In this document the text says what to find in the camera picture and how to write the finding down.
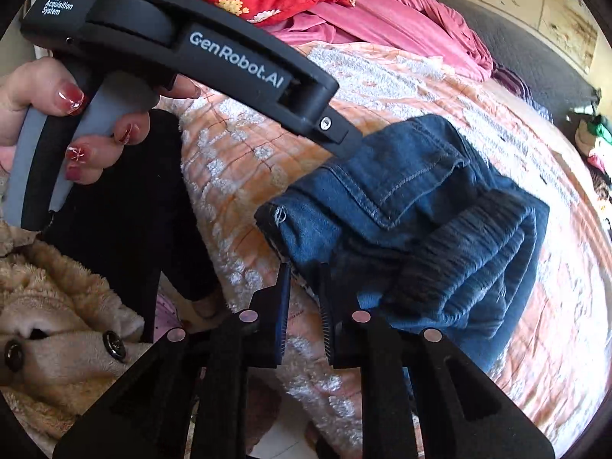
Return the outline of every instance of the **gray headboard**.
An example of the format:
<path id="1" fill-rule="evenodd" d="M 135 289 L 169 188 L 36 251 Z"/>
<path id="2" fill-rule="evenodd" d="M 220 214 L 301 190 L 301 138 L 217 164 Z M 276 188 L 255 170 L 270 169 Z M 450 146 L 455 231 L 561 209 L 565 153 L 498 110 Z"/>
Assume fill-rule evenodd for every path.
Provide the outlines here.
<path id="1" fill-rule="evenodd" d="M 568 111 L 595 101 L 593 87 L 547 45 L 508 19 L 467 0 L 438 1 L 463 15 L 495 60 L 525 80 L 535 101 L 549 109 L 556 127 L 573 140 L 576 124 L 567 121 Z"/>

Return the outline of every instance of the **gray handle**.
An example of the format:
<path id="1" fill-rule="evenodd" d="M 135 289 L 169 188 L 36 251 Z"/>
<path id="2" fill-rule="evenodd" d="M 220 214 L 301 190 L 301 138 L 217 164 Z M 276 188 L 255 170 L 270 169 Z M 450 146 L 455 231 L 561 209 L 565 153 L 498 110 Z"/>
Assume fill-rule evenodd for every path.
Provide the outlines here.
<path id="1" fill-rule="evenodd" d="M 2 204 L 5 221 L 42 230 L 48 224 L 48 211 L 62 208 L 73 185 L 65 178 L 64 154 L 70 142 L 88 134 L 110 136 L 120 117 L 146 112 L 158 100 L 145 81 L 117 71 L 103 79 L 80 119 L 46 116 L 30 107 Z"/>

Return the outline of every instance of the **hand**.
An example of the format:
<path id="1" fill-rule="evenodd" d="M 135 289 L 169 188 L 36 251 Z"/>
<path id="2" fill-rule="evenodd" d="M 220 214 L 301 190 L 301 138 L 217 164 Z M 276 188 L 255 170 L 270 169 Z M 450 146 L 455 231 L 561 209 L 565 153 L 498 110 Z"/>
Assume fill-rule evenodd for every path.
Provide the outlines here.
<path id="1" fill-rule="evenodd" d="M 160 90 L 171 98 L 197 98 L 200 88 L 178 76 L 172 90 Z M 0 166 L 10 172 L 21 125 L 33 105 L 51 116 L 74 116 L 86 107 L 87 99 L 75 79 L 57 60 L 28 62 L 0 78 Z M 149 134 L 149 114 L 136 112 L 119 119 L 112 137 L 83 136 L 66 151 L 69 163 L 66 178 L 89 185 L 100 179 L 102 171 L 119 159 L 126 145 L 137 145 Z"/>

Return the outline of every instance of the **denim back pocket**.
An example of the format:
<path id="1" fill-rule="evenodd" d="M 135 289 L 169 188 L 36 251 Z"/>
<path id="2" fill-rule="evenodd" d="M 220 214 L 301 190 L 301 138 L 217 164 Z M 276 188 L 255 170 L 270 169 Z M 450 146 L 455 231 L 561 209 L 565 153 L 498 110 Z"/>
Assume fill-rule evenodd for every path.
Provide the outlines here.
<path id="1" fill-rule="evenodd" d="M 439 116 L 392 124 L 365 137 L 351 159 L 334 158 L 322 168 L 331 171 L 358 205 L 389 230 L 418 198 L 469 163 L 446 134 L 462 143 L 452 125 Z"/>

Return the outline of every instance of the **fingernail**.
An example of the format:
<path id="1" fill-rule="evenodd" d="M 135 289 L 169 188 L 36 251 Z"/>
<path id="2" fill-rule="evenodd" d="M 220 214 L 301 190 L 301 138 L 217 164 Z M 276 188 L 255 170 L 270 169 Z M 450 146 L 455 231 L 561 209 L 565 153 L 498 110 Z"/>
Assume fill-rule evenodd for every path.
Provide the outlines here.
<path id="1" fill-rule="evenodd" d="M 79 181 L 81 179 L 81 167 L 70 164 L 66 168 L 66 179 L 68 181 Z"/>
<path id="2" fill-rule="evenodd" d="M 194 93 L 192 94 L 190 98 L 197 100 L 200 96 L 202 96 L 202 90 L 197 84 L 194 84 L 194 88 L 195 88 Z"/>
<path id="3" fill-rule="evenodd" d="M 79 114 L 86 103 L 85 94 L 73 82 L 64 82 L 57 91 L 56 105 L 69 116 Z"/>
<path id="4" fill-rule="evenodd" d="M 128 124 L 127 128 L 125 129 L 125 133 L 119 138 L 119 143 L 121 143 L 122 145 L 129 144 L 130 141 L 133 140 L 134 137 L 138 134 L 138 129 L 139 128 L 137 124 Z"/>
<path id="5" fill-rule="evenodd" d="M 85 164 L 91 157 L 91 150 L 86 145 L 70 145 L 66 149 L 66 159 L 77 162 L 79 164 Z"/>

